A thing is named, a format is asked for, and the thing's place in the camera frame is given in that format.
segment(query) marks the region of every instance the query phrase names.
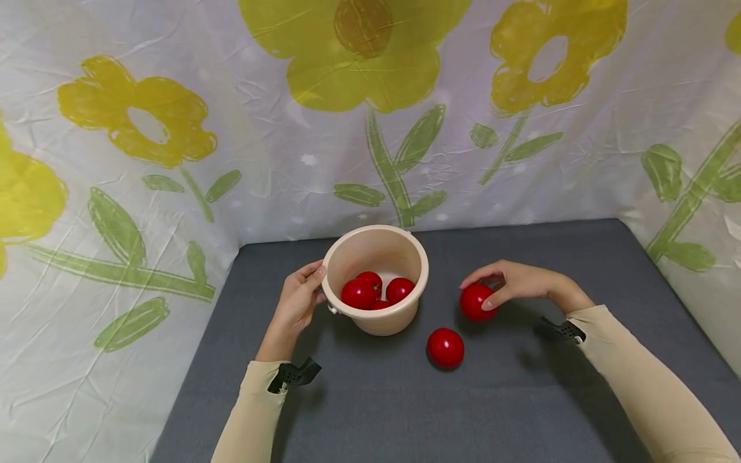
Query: wrist strap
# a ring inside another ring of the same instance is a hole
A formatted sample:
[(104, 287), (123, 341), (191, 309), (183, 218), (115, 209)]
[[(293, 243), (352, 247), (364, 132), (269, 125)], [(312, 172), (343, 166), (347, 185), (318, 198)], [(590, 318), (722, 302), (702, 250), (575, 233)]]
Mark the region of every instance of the wrist strap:
[(540, 317), (540, 323), (535, 325), (535, 334), (550, 342), (575, 341), (582, 344), (587, 340), (587, 335), (570, 321), (554, 324), (545, 317)]
[(309, 384), (314, 380), (314, 376), (319, 373), (322, 367), (319, 366), (311, 357), (306, 359), (301, 367), (297, 367), (291, 363), (284, 363), (278, 367), (278, 374), (276, 375), (273, 382), (268, 386), (268, 392), (276, 394), (280, 392), (283, 387), (287, 387), (291, 384), (296, 386), (302, 386)]

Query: hand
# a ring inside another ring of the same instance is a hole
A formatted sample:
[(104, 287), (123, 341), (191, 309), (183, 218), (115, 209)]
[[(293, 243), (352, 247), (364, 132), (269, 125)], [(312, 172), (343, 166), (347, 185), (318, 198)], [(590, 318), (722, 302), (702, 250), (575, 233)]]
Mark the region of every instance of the hand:
[(525, 297), (549, 298), (564, 314), (594, 306), (574, 280), (545, 268), (505, 260), (497, 261), (479, 268), (466, 277), (460, 289), (463, 290), (480, 280), (504, 282), (498, 291), (484, 301), (483, 310), (493, 310), (510, 299)]
[(327, 299), (316, 291), (326, 272), (322, 261), (316, 261), (291, 273), (283, 283), (273, 323), (301, 333), (311, 323), (316, 305)]
[(316, 261), (285, 279), (273, 321), (268, 326), (255, 360), (290, 361), (299, 334), (311, 323), (314, 308), (326, 300), (325, 295), (316, 290), (326, 272), (322, 261)]

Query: beige bucket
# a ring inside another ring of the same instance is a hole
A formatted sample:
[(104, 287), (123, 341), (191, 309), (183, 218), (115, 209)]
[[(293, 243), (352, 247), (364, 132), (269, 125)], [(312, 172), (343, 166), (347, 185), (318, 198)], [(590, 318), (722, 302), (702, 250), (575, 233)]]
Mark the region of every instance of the beige bucket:
[[(324, 265), (327, 275), (322, 289), (330, 310), (352, 318), (361, 330), (375, 336), (390, 336), (409, 326), (430, 273), (427, 253), (419, 241), (408, 231), (388, 225), (369, 225), (346, 233), (329, 249)], [(360, 310), (340, 301), (342, 286), (366, 270), (383, 279), (384, 299), (386, 286), (396, 277), (416, 284), (401, 302), (381, 310)]]

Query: tomato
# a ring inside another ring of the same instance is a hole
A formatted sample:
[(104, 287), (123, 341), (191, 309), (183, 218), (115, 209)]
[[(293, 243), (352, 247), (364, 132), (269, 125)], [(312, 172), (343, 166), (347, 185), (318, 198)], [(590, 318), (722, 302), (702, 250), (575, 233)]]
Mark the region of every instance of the tomato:
[(461, 293), (461, 311), (474, 322), (490, 319), (496, 315), (498, 307), (495, 307), (493, 310), (484, 311), (481, 305), (492, 294), (494, 294), (494, 291), (489, 286), (479, 283), (472, 284)]
[(458, 333), (448, 328), (438, 328), (427, 340), (427, 352), (438, 367), (452, 369), (463, 362), (465, 347)]
[(342, 287), (342, 302), (360, 310), (370, 310), (376, 302), (376, 290), (368, 280), (351, 279)]
[(391, 307), (391, 303), (389, 303), (388, 301), (379, 299), (373, 303), (373, 308), (371, 310), (381, 310), (381, 309), (385, 309), (386, 307)]
[(375, 288), (376, 290), (376, 299), (381, 299), (381, 293), (383, 292), (383, 280), (381, 280), (381, 277), (378, 276), (378, 273), (362, 272), (355, 278), (370, 281), (370, 283), (373, 285), (373, 288)]
[(414, 283), (410, 279), (395, 278), (391, 280), (391, 283), (386, 287), (386, 300), (389, 301), (391, 305), (394, 305), (409, 296), (409, 293), (411, 293), (413, 289)]

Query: yellow flower print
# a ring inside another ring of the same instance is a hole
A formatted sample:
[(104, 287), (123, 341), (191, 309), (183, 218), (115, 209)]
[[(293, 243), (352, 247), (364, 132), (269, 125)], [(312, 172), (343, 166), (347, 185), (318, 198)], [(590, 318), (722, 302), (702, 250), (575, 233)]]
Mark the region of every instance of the yellow flower print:
[(5, 247), (49, 233), (66, 201), (64, 182), (43, 162), (14, 151), (0, 124), (0, 278)]
[[(208, 115), (206, 104), (178, 82), (159, 76), (137, 82), (110, 56), (86, 59), (82, 69), (85, 77), (63, 84), (57, 93), (62, 115), (78, 126), (105, 129), (124, 153), (170, 169), (216, 149), (216, 135), (201, 127)], [(157, 140), (131, 120), (132, 108), (146, 111), (160, 124)]]
[[(589, 69), (615, 49), (625, 33), (628, 0), (516, 1), (491, 33), (491, 54), (504, 62), (494, 74), (491, 100), (505, 116), (535, 104), (573, 99), (589, 83)], [(568, 40), (565, 58), (543, 81), (528, 72), (554, 37)]]
[(364, 101), (383, 113), (430, 95), (437, 46), (471, 0), (239, 0), (269, 54), (291, 59), (288, 87), (303, 106), (348, 111)]
[(725, 46), (737, 55), (741, 55), (741, 12), (736, 14), (725, 30)]

